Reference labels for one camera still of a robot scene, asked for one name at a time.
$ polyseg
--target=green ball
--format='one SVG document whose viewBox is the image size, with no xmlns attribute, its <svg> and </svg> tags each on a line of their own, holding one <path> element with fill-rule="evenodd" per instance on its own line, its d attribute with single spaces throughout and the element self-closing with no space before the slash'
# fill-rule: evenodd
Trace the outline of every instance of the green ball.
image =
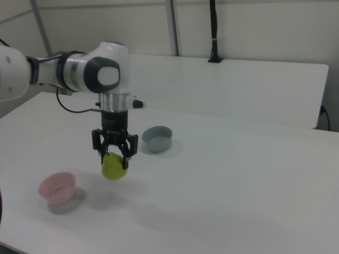
<svg viewBox="0 0 339 254">
<path fill-rule="evenodd" d="M 110 152 L 104 156 L 101 172 L 108 180 L 118 180 L 127 173 L 127 169 L 122 168 L 122 157 Z"/>
</svg>

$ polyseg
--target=pink bowl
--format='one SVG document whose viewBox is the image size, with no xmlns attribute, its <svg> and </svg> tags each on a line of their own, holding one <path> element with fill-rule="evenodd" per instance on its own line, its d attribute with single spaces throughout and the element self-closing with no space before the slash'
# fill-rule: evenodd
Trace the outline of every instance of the pink bowl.
<svg viewBox="0 0 339 254">
<path fill-rule="evenodd" d="M 75 194 L 75 176 L 60 172 L 47 177 L 39 186 L 39 194 L 50 205 L 60 205 L 69 201 Z"/>
</svg>

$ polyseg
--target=table surface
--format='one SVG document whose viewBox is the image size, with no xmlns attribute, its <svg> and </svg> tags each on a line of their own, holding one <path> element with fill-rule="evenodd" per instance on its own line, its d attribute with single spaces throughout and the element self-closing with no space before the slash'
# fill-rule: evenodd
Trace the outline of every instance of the table surface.
<svg viewBox="0 0 339 254">
<path fill-rule="evenodd" d="M 140 142 L 114 182 L 92 149 L 99 113 L 68 113 L 41 93 L 0 119 L 0 242 L 28 254 L 337 253 L 338 133 L 154 108 L 129 115 L 130 133 L 165 125 L 173 144 L 150 154 Z M 60 171 L 78 191 L 51 208 L 38 187 Z"/>
</svg>

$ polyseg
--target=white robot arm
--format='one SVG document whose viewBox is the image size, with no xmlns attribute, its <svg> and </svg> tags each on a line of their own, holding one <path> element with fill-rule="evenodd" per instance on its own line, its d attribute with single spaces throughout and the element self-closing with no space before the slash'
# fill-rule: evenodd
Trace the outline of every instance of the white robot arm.
<svg viewBox="0 0 339 254">
<path fill-rule="evenodd" d="M 30 84 L 97 93 L 102 130 L 92 131 L 93 149 L 101 155 L 102 163 L 108 146 L 118 146 L 124 169 L 138 146 L 138 136 L 127 132 L 128 110 L 145 107 L 130 95 L 128 82 L 129 52 L 119 43 L 101 42 L 88 54 L 71 51 L 50 58 L 25 57 L 14 48 L 0 46 L 0 101 L 21 97 Z"/>
</svg>

